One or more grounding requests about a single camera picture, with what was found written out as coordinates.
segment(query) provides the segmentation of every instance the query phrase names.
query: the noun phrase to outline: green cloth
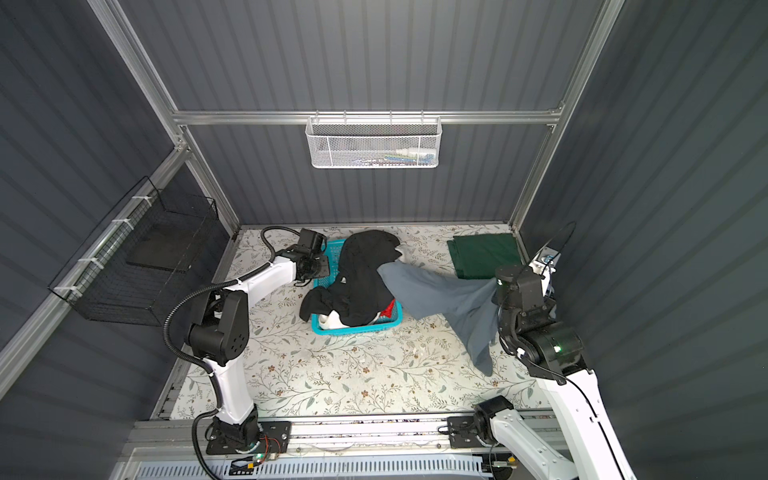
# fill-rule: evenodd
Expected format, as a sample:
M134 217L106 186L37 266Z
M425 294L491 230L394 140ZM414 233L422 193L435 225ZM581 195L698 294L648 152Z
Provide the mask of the green cloth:
M522 265L511 233L465 235L448 240L456 276L467 280L493 278L496 267Z

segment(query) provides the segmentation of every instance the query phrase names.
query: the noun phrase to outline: floral tablecloth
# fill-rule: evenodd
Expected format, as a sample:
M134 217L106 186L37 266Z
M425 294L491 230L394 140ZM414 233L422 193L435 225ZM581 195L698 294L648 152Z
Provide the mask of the floral tablecloth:
M509 231L501 224L376 228L394 233L406 245L411 264L453 276L446 240ZM365 229L314 230L336 240ZM244 232L228 278L269 257L259 233ZM276 249L296 240L279 230L267 238ZM299 305L311 288L284 286L250 311L245 370L261 416L459 411L496 395L506 396L517 408L549 407L525 367L505 355L498 340L491 347L493 375L480 373L442 316L416 320L406 312L400 326L382 332L316 335L299 318ZM207 376L193 366L171 418L193 418L213 404Z

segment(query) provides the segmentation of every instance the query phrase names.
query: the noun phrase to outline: blue plastic basket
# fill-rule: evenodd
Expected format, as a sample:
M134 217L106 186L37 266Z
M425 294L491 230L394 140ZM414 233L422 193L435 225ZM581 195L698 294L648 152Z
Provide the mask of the blue plastic basket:
M330 267L331 274L325 278L315 279L315 286L324 286L327 288L331 283L336 281L336 275L339 274L339 255L341 255L341 247L344 244L344 241L344 239L332 240L326 245L328 267ZM353 333L380 332L381 330L391 329L394 326L398 326L401 322L402 305L400 305L400 302L397 300L395 301L395 308L392 309L392 318L388 319L386 322L374 323L373 325L348 326L345 329L324 330L320 328L320 319L317 314L312 314L312 330L318 335L351 335Z

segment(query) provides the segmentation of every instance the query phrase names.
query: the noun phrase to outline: gray pants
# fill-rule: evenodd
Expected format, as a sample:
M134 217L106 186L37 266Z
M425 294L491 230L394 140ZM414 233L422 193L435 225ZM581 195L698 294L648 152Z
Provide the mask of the gray pants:
M403 262L384 263L377 271L392 295L416 319L442 313L475 367L491 376L489 343L498 331L498 307L491 302L496 279L461 280Z

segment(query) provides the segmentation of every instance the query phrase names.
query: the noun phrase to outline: wire mesh basket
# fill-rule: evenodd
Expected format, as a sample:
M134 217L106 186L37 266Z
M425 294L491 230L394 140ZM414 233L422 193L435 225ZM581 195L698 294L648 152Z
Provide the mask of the wire mesh basket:
M57 276L49 289L85 319L159 326L194 289L185 277L217 218L210 198L154 190L113 220L119 227L93 257L77 260L84 267L71 285Z
M434 168L440 119L404 124L306 122L306 140L316 168Z

